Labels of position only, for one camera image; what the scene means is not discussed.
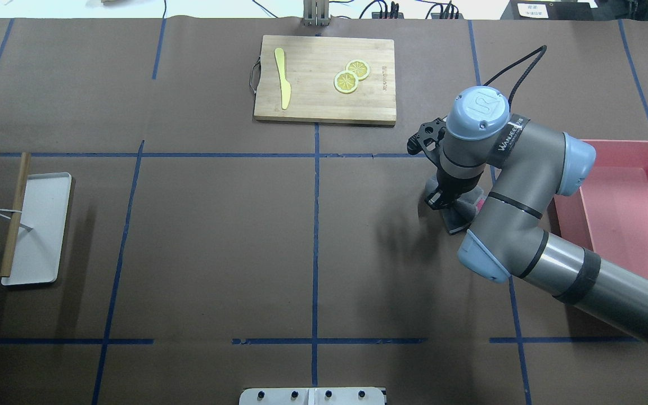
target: light blue cap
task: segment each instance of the light blue cap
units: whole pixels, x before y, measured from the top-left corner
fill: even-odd
[[[476,85],[457,96],[447,115],[447,129],[456,138],[480,141],[501,131],[509,117],[509,101],[499,90]]]
[[[564,172],[561,173],[561,182],[556,194],[572,195],[579,189],[594,166],[596,149],[568,133],[564,133],[564,140]]]
[[[505,282],[509,279],[507,269],[470,229],[466,230],[457,257],[466,268],[487,280]]]

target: lemon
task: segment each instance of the lemon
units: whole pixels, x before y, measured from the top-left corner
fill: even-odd
[[[341,71],[334,76],[334,87],[345,95],[356,90],[358,85],[359,79],[353,72]]]
[[[370,67],[368,63],[362,61],[362,59],[354,59],[346,65],[346,69],[353,74],[357,75],[357,79],[364,80],[367,79],[368,74],[370,73]]]

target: yellow knife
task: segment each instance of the yellow knife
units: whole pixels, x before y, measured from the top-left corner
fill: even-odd
[[[289,107],[291,100],[291,84],[286,81],[286,59],[284,50],[277,48],[274,50],[274,57],[277,59],[277,69],[280,72],[280,86],[281,86],[281,110],[286,110]]]

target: wooden rod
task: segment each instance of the wooden rod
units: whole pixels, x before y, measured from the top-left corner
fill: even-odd
[[[13,195],[12,210],[19,210],[24,207],[24,194],[26,192],[26,178],[29,176],[29,160],[31,154],[21,154],[19,164],[19,177],[16,179],[16,189]],[[21,223],[21,213],[11,213],[10,228],[7,232],[7,244],[4,246],[4,256],[2,258],[1,277],[10,277],[11,265],[14,263],[14,251],[16,249],[16,237],[19,235],[19,225]]]

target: wooden cutting board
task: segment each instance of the wooden cutting board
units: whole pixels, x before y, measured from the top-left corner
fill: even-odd
[[[281,108],[276,48],[285,51],[286,80],[291,84],[286,110]],[[254,104],[257,120],[369,125],[397,121],[392,39],[265,35],[260,57],[262,76]],[[353,59],[367,62],[370,76],[360,80],[357,90],[343,94],[335,89],[334,76]]]

